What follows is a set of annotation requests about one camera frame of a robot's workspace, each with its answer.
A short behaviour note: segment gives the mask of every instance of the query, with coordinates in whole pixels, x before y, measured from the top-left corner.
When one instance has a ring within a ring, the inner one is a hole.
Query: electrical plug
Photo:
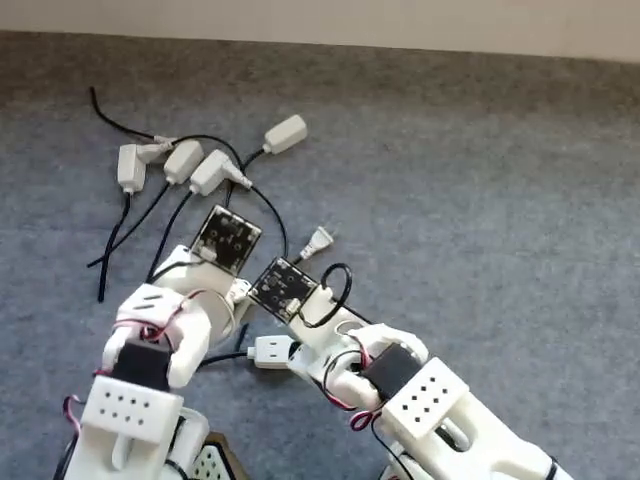
[[[258,368],[286,370],[292,344],[293,338],[288,335],[258,337],[255,346],[247,349],[247,358]]]
[[[333,245],[333,237],[324,227],[317,227],[316,231],[313,232],[311,238],[309,239],[309,243],[300,251],[300,258],[303,260],[307,260],[311,258],[313,255],[318,253],[325,248]]]

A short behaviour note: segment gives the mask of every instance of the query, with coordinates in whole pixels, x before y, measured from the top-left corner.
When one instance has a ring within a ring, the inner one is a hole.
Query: electronic component
[[[284,258],[276,258],[253,284],[249,297],[288,324],[317,286]]]
[[[384,401],[398,393],[421,368],[411,352],[393,343],[362,371],[362,376],[376,387]]]
[[[262,230],[252,223],[216,205],[193,241],[191,251],[237,276],[261,234]]]
[[[171,353],[171,350],[160,345],[143,340],[127,340],[120,350],[111,377],[168,392],[167,371]]]

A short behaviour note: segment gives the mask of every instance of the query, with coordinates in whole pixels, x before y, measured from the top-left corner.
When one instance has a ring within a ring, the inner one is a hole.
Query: white connector
[[[316,228],[316,231],[313,232],[313,235],[311,235],[309,243],[307,243],[307,245],[300,252],[300,258],[302,258],[303,260],[307,260],[319,251],[333,245],[333,242],[334,240],[331,234],[327,232],[325,228],[318,227]]]
[[[142,190],[147,165],[172,148],[169,142],[122,145],[118,152],[118,183],[122,190],[126,193]]]
[[[288,335],[258,337],[255,346],[247,349],[247,358],[258,368],[286,370],[292,343],[293,339]]]
[[[118,153],[118,183],[126,193],[139,192],[144,187],[145,164],[138,158],[138,145],[122,145]]]
[[[184,183],[204,158],[197,140],[180,142],[164,164],[164,174],[171,185]]]
[[[214,150],[191,175],[189,188],[193,193],[207,196],[218,188],[223,180],[232,180],[247,189],[252,185],[251,180],[233,164],[226,153]]]
[[[274,155],[284,152],[307,138],[307,124],[300,115],[293,115],[264,134],[263,149]]]

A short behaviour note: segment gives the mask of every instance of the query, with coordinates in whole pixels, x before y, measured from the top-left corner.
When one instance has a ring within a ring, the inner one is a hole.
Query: white robot part
[[[169,385],[186,386],[209,349],[211,323],[200,301],[155,285],[139,287],[118,309],[102,368],[112,370],[125,342],[139,338],[146,327],[152,326],[162,332],[174,350],[167,373]]]

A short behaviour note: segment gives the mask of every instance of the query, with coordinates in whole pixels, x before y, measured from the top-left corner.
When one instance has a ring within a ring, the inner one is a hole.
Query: pink wire
[[[72,402],[83,404],[83,402],[78,398],[77,395],[69,395],[65,397],[62,402],[62,412],[64,413],[65,418],[73,425],[73,429],[76,431],[76,435],[80,435],[80,421],[75,417],[73,411],[71,410]]]

